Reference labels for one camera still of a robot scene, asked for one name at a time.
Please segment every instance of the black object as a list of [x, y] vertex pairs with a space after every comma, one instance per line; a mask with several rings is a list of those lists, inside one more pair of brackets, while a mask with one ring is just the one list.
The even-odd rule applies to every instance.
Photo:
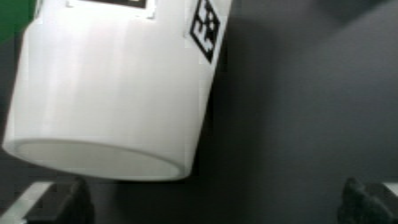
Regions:
[[148, 0], [89, 0], [93, 2], [110, 3], [117, 5], [126, 5], [137, 8], [146, 8], [146, 1]]
[[94, 206], [82, 178], [52, 185], [25, 220], [29, 224], [94, 224]]
[[347, 180], [340, 224], [398, 224], [398, 197], [384, 184]]

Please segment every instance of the gray background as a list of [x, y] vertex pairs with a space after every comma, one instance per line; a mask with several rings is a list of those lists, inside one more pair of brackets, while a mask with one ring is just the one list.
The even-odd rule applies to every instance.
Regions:
[[[336, 223], [348, 177], [398, 180], [398, 2], [235, 0], [192, 177], [87, 178], [98, 224]], [[18, 40], [0, 46], [5, 121]], [[71, 175], [0, 152], [0, 210]]]

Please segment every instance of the white cylinder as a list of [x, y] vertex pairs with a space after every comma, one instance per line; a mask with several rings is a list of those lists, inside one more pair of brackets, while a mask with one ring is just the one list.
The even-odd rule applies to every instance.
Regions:
[[188, 176], [231, 0], [37, 2], [4, 148], [30, 163], [137, 181]]

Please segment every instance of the cup opening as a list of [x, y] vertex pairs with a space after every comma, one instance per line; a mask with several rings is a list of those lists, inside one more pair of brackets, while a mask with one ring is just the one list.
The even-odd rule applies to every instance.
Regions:
[[180, 166], [165, 159], [96, 143], [27, 141], [18, 145], [16, 156], [48, 168], [101, 178], [137, 181], [183, 178]]

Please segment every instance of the printed square pattern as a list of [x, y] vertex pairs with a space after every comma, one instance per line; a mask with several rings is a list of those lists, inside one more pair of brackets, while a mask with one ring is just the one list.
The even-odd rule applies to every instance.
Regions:
[[197, 10], [192, 21], [190, 35], [212, 63], [219, 41], [220, 19], [210, 0], [197, 1]]

